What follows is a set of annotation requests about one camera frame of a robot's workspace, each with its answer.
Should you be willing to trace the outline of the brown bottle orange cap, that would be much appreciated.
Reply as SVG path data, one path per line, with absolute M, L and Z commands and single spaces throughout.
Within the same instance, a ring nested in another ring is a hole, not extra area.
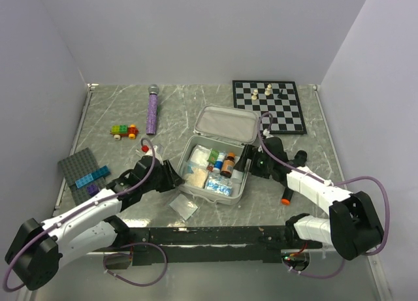
M 220 174 L 226 178 L 231 178 L 234 166 L 235 166 L 235 154 L 233 152 L 230 152 L 227 154 L 223 166 L 221 168 Z

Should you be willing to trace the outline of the blue white pouch bag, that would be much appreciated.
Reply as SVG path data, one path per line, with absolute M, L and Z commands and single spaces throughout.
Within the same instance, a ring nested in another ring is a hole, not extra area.
M 208 173 L 208 163 L 194 163 L 194 162 L 188 162 L 187 166 L 185 167 L 184 174 L 194 174 L 199 171 L 203 171 L 205 174 Z

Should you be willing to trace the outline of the white blue pill bottle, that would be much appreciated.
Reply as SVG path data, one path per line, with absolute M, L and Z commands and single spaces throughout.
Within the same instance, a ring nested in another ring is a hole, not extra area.
M 214 163 L 214 167 L 213 167 L 213 171 L 214 172 L 220 172 L 221 168 L 223 166 L 224 160 L 226 158 L 226 153 L 225 152 L 220 152 L 215 163 Z

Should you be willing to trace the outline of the small green medicine box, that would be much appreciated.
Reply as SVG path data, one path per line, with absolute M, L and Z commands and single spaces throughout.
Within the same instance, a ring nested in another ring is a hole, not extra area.
M 208 157 L 208 162 L 214 165 L 215 162 L 217 161 L 218 156 L 219 156 L 219 152 L 215 149 L 211 149 L 211 152 Z

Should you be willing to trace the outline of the large gauze plastic bag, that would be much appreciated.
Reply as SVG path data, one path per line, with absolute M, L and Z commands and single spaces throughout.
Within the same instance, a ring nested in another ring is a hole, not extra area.
M 206 168 L 209 164 L 208 159 L 211 149 L 201 145 L 196 145 L 191 153 L 189 162 L 201 168 Z

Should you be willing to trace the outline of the white medicine kit case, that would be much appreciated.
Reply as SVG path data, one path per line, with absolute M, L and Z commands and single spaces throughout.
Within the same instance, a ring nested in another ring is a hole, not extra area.
M 241 156 L 244 146 L 252 144 L 257 138 L 259 115 L 250 110 L 227 108 L 221 106 L 205 106 L 199 113 L 194 132 L 188 140 L 178 164 L 177 173 L 184 175 L 186 163 L 197 145 L 219 152 L 234 153 L 236 158 Z M 198 188 L 188 183 L 179 186 L 183 193 L 199 197 L 207 202 L 234 205 L 241 199 L 248 171 L 244 171 L 242 183 L 233 184 L 232 195 L 223 196 Z

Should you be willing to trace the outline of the bandage box plastic bag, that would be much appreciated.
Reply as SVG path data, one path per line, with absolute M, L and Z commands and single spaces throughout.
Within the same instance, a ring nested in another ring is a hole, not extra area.
M 203 188 L 208 177 L 208 171 L 192 167 L 184 176 L 185 183 L 193 187 Z

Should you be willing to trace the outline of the white green pill bottle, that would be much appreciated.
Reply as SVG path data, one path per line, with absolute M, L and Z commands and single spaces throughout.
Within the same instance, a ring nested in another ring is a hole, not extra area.
M 235 184 L 239 184 L 239 183 L 242 183 L 243 177 L 244 177 L 244 173 L 242 171 L 234 169 L 231 174 L 231 181 Z

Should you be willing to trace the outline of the blue packets plastic bag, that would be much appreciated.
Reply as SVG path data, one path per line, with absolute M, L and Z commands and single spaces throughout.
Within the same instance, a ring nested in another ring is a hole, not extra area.
M 230 197 L 233 191 L 233 185 L 230 179 L 218 174 L 210 174 L 206 180 L 204 188 L 226 197 Z

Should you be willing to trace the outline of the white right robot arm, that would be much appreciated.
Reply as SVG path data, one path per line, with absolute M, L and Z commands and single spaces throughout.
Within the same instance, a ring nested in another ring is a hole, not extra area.
M 389 224 L 380 221 L 369 195 L 342 189 L 323 179 L 307 167 L 307 159 L 303 150 L 289 159 L 279 138 L 264 138 L 259 147 L 244 146 L 233 173 L 243 172 L 247 166 L 250 174 L 284 186 L 283 204 L 289 204 L 298 193 L 327 213 L 326 219 L 307 213 L 288 219 L 285 240 L 289 246 L 321 242 L 332 246 L 347 261 L 379 253 L 387 243 Z

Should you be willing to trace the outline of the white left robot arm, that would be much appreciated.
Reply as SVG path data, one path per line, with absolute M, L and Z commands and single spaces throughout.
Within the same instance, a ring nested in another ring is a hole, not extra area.
M 129 227 L 118 217 L 150 191 L 173 190 L 184 183 L 170 161 L 143 157 L 134 168 L 113 179 L 94 197 L 42 223 L 21 225 L 5 261 L 30 291 L 48 283 L 57 271 L 92 251 L 121 250 L 129 242 Z

